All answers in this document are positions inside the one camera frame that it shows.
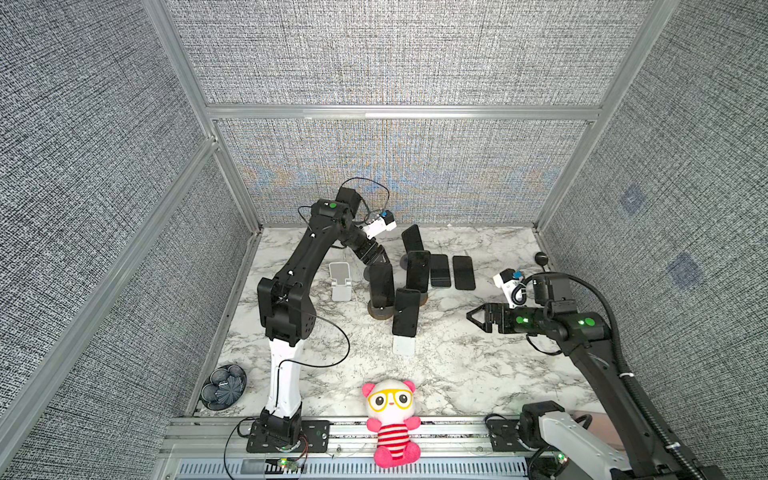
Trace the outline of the black front phone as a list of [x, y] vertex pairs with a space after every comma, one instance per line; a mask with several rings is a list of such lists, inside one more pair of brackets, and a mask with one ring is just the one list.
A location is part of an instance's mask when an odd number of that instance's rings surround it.
[[421, 293], [418, 290], [400, 288], [395, 294], [392, 334], [414, 338], [417, 335]]

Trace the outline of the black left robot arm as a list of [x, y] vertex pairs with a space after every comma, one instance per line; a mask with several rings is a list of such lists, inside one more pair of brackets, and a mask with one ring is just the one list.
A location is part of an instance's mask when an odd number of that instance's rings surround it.
[[257, 286], [259, 319], [270, 347], [270, 387], [257, 419], [258, 433], [279, 447], [293, 447], [301, 434], [302, 399], [299, 360], [317, 319], [310, 290], [326, 254], [339, 243], [366, 266], [387, 265], [386, 250], [376, 236], [396, 227], [394, 214], [383, 206], [361, 220], [365, 201], [352, 188], [341, 186], [333, 199], [319, 199], [307, 208], [306, 230], [283, 268]]

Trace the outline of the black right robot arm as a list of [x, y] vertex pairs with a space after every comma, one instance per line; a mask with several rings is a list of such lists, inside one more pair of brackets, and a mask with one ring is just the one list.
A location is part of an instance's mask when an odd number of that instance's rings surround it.
[[523, 406], [519, 443], [540, 456], [553, 449], [565, 457], [559, 472], [578, 468], [589, 479], [722, 479], [672, 431], [627, 364], [613, 310], [588, 282], [561, 272], [504, 282], [506, 302], [486, 303], [467, 319], [486, 333], [545, 336], [556, 352], [582, 373], [618, 433], [615, 448], [583, 427], [554, 401]]

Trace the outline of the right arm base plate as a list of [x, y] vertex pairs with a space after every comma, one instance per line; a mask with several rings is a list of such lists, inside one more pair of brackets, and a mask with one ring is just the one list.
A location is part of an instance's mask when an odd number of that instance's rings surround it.
[[525, 452], [528, 448], [520, 440], [517, 418], [500, 414], [489, 414], [483, 421], [489, 436], [492, 451], [495, 453]]

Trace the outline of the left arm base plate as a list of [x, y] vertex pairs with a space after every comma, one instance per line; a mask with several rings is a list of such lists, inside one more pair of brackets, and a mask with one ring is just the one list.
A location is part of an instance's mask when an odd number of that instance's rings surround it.
[[269, 434], [258, 420], [252, 423], [247, 436], [245, 451], [247, 453], [264, 454], [299, 454], [307, 450], [309, 453], [326, 453], [330, 440], [330, 427], [327, 420], [302, 420], [298, 428], [295, 442], [282, 440]]

